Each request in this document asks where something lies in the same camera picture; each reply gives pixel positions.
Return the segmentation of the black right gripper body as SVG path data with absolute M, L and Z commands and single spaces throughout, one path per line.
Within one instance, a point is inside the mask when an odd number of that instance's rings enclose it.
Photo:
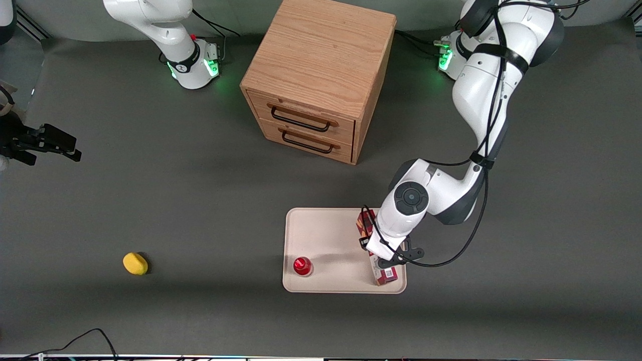
M 30 128 L 16 114 L 5 114 L 1 117 L 1 147 L 9 150 L 17 141 L 32 141 L 38 135 L 38 129 Z

